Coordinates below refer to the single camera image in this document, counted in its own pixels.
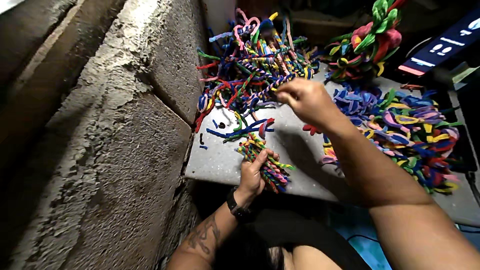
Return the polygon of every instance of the work surface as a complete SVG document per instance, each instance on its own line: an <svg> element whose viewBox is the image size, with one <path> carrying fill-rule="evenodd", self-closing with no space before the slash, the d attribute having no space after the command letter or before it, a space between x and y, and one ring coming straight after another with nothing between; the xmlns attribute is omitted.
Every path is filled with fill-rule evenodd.
<svg viewBox="0 0 480 270"><path fill-rule="evenodd" d="M313 80L324 81L325 71L323 69ZM384 93L395 88L414 96L420 95L418 91L410 93L408 90L401 90L399 83L382 77L375 79L374 83ZM325 88L330 95L333 95L334 90L341 89L342 86L329 82ZM287 186L287 193L355 204L357 199L346 185L342 171L336 165L322 165L319 162L323 155L323 135L310 136L309 132L303 131L302 127L305 123L297 118L288 105L261 109L256 112L256 115L258 119L275 119L275 123L270 126L275 129L275 132L267 132L265 135L266 146L280 154L280 162L291 164L297 168L294 171L287 170L292 180L292 183ZM460 111L457 111L457 115L460 116L459 119L463 119ZM216 129L212 120L215 120L217 124L224 123L226 128ZM246 120L249 124L254 122L251 116ZM213 109L205 117L200 131L195 134L185 176L191 179L238 185L240 183L240 163L243 156L234 149L244 138L224 144L222 138L206 131L209 128L225 134L233 132L237 126L233 113L221 107ZM203 142L208 149L199 148L201 145L200 134L203 134ZM455 222L480 226L480 208L475 202L465 175L455 174L461 180L458 183L459 189L454 191L451 196L433 194L433 198ZM475 174L477 179L480 179L480 173L476 172Z"/></svg>

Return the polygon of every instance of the pipe cleaner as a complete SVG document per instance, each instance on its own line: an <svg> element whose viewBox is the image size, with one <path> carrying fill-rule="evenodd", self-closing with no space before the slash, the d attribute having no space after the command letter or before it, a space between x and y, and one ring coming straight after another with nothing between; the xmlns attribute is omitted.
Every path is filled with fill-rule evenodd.
<svg viewBox="0 0 480 270"><path fill-rule="evenodd" d="M434 91L421 98L391 89L384 98L376 87L362 89L343 82L333 101L358 130L384 154L406 170L428 193L451 194L458 179L451 174L450 157L460 123L448 123L430 99ZM338 159L324 134L322 163L338 165Z"/></svg>
<svg viewBox="0 0 480 270"><path fill-rule="evenodd" d="M239 23L232 26L232 31L209 39L216 44L223 43L215 48L218 56L208 55L197 48L198 54L211 59L212 63L197 67L205 74L201 79L205 88L198 99L200 116L195 120L196 133L215 106L236 112L246 125L244 118L248 115L258 120L255 112L276 104L273 93L281 84L296 77L312 79L320 68L318 56L322 52L317 49L307 51L304 44L307 39L293 37L288 18L279 36L272 23L278 13L260 22L256 17L248 18L240 9L236 11ZM267 125L242 132L236 130L237 133L227 135L208 132L231 141L254 130L264 136L265 132L272 131Z"/></svg>
<svg viewBox="0 0 480 270"><path fill-rule="evenodd" d="M239 147L234 150L243 155L245 160L253 162L257 155L260 154L263 149L266 149L266 142L257 138L254 133L248 133L246 137L248 139L243 143L239 143ZM291 165L276 161L272 156L268 156L260 168L260 175L275 193L279 191L285 192L285 187L290 182L288 178L289 174L285 169L294 170L295 168Z"/></svg>
<svg viewBox="0 0 480 270"><path fill-rule="evenodd" d="M328 64L327 80L335 82L380 76L385 61L392 56L402 41L395 30L399 23L398 9L404 0L377 0L372 8L372 22L353 33L334 37L320 55Z"/></svg>

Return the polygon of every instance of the tattoo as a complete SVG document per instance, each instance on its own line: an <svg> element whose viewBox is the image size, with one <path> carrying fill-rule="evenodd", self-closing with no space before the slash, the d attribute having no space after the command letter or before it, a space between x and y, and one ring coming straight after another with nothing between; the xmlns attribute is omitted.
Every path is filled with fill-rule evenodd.
<svg viewBox="0 0 480 270"><path fill-rule="evenodd" d="M191 248L196 248L197 244L200 246L205 254L210 254L210 249L206 246L208 229L212 228L213 236L215 237L215 245L218 245L220 239L220 230L215 222L215 213L202 222L197 228L193 229L189 237L188 244Z"/></svg>

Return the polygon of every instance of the wrist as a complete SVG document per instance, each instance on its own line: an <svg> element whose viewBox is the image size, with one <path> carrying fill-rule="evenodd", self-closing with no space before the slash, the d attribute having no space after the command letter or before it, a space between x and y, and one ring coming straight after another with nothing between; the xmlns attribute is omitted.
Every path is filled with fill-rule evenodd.
<svg viewBox="0 0 480 270"><path fill-rule="evenodd" d="M321 126L321 130L323 130L323 132L329 137L343 137L352 132L358 132L357 128L344 114L331 117L328 123Z"/></svg>
<svg viewBox="0 0 480 270"><path fill-rule="evenodd" d="M235 202L242 208L248 208L255 197L255 192L245 190L240 186L237 190L235 190L235 192L233 192L233 198L235 199Z"/></svg>

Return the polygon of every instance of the tattooed arm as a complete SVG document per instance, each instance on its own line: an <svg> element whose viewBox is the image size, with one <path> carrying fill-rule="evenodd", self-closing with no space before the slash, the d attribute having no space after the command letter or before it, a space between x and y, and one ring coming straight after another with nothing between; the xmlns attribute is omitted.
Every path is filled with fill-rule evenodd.
<svg viewBox="0 0 480 270"><path fill-rule="evenodd" d="M267 154L278 160L279 155L271 150L262 151L253 162L243 161L241 165L240 186L233 193L237 204L247 208L265 187L259 169ZM230 213L225 202L215 213L193 229L173 253L167 270L206 270L211 269L215 251L237 226L237 220Z"/></svg>

